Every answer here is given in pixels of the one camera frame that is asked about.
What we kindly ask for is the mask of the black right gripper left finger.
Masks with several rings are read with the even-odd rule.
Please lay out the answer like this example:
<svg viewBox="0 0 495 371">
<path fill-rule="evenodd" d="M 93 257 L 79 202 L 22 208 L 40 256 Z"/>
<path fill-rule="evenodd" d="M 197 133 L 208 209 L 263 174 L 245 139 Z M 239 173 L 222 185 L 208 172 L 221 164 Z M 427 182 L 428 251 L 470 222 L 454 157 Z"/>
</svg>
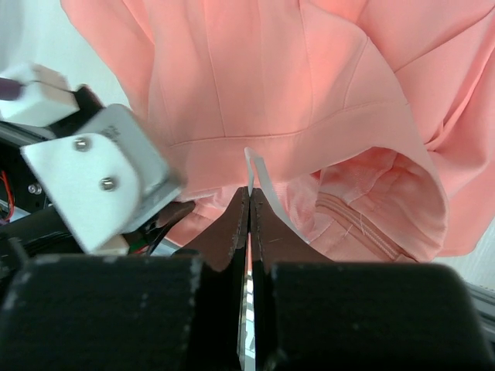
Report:
<svg viewBox="0 0 495 371">
<path fill-rule="evenodd" d="M 239 370 L 249 194 L 240 187 L 224 213 L 174 256 L 181 288 L 172 300 L 176 370 Z"/>
</svg>

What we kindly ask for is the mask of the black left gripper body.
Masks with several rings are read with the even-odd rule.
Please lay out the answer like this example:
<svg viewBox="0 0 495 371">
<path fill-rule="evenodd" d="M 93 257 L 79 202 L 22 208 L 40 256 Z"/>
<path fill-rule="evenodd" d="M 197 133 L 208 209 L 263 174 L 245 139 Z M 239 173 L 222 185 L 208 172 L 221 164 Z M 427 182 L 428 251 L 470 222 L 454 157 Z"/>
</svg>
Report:
<svg viewBox="0 0 495 371">
<path fill-rule="evenodd" d="M 51 204 L 1 227 L 2 293 L 35 257 L 147 254 L 158 214 L 183 187 L 135 124 L 116 138 L 87 131 L 21 155 Z"/>
</svg>

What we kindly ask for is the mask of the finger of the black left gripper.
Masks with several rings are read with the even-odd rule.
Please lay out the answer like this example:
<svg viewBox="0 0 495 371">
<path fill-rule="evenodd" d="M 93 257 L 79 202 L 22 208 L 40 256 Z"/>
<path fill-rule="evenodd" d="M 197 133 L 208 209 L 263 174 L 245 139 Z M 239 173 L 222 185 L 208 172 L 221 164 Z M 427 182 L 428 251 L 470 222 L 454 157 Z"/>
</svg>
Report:
<svg viewBox="0 0 495 371">
<path fill-rule="evenodd" d="M 166 234 L 195 209 L 194 201 L 171 202 L 159 214 L 157 229 L 152 233 L 151 242 L 148 244 L 147 254 L 152 254 L 156 247 L 166 237 Z"/>
</svg>

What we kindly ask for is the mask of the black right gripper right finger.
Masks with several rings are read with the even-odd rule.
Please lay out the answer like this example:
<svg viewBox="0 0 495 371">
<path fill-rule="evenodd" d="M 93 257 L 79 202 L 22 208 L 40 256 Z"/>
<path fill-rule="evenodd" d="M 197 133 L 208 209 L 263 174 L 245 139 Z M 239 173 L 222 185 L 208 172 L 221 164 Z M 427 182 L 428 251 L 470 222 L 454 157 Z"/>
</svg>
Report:
<svg viewBox="0 0 495 371">
<path fill-rule="evenodd" d="M 261 189 L 254 189 L 250 196 L 250 235 L 255 365 L 257 370 L 268 370 L 277 349 L 272 277 L 275 266 L 329 263 L 330 259 L 313 249 L 275 214 Z"/>
</svg>

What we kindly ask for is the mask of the pink skirt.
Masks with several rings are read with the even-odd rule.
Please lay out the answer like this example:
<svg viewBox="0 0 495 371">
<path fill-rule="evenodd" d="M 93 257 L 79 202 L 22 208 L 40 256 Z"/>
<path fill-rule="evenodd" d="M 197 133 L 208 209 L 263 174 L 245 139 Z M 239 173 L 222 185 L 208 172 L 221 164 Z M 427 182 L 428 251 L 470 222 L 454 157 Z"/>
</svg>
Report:
<svg viewBox="0 0 495 371">
<path fill-rule="evenodd" d="M 494 218 L 492 1 L 64 1 L 195 210 L 185 245 L 261 157 L 332 260 L 474 250 Z"/>
</svg>

